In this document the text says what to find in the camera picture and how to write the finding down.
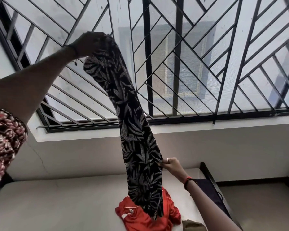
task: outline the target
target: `window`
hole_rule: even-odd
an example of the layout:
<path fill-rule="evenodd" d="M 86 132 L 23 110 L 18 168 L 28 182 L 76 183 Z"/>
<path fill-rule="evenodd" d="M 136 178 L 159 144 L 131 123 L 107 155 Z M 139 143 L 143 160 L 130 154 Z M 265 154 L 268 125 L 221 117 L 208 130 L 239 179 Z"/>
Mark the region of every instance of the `window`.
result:
<path fill-rule="evenodd" d="M 85 31 L 115 38 L 151 125 L 289 115 L 289 0 L 0 0 L 17 70 Z M 49 89 L 38 128 L 118 126 L 83 62 Z"/>

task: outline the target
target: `floral sleeve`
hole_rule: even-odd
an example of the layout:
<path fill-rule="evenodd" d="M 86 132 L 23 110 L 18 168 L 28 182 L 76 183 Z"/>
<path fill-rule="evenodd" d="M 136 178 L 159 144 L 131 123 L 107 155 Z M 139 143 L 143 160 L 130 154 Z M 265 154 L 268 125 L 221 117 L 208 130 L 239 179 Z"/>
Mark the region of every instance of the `floral sleeve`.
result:
<path fill-rule="evenodd" d="M 27 135 L 25 124 L 0 108 L 0 181 Z"/>

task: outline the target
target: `brown cloth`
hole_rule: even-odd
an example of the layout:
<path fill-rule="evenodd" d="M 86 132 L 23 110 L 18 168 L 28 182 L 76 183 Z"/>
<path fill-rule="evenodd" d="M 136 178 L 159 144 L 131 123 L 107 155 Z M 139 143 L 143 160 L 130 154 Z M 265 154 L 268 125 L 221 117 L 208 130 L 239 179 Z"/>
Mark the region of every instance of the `brown cloth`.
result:
<path fill-rule="evenodd" d="M 183 231 L 207 231 L 203 224 L 191 220 L 182 221 L 182 225 Z"/>

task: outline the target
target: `red cloth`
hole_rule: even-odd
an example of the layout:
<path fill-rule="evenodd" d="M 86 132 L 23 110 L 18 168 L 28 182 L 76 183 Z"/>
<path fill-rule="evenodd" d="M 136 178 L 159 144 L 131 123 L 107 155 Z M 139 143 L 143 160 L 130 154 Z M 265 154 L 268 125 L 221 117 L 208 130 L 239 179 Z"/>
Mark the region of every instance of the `red cloth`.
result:
<path fill-rule="evenodd" d="M 130 197 L 125 197 L 115 208 L 116 214 L 123 220 L 127 231 L 171 231 L 173 224 L 181 223 L 181 214 L 163 187 L 164 216 L 152 220 L 143 209 L 136 206 Z"/>

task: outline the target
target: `mattress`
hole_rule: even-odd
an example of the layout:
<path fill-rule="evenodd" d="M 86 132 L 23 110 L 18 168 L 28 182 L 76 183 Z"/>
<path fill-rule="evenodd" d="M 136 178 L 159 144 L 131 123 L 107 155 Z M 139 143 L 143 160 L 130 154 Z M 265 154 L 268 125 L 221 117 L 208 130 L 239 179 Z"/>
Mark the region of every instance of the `mattress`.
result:
<path fill-rule="evenodd" d="M 205 178 L 198 168 L 187 172 L 193 178 Z M 189 193 L 166 170 L 163 186 L 178 207 L 182 220 L 203 223 Z M 126 175 L 9 183 L 0 191 L 0 231 L 125 231 L 115 213 L 115 207 L 125 196 Z M 175 226 L 173 230 L 182 230 L 182 226 Z"/>

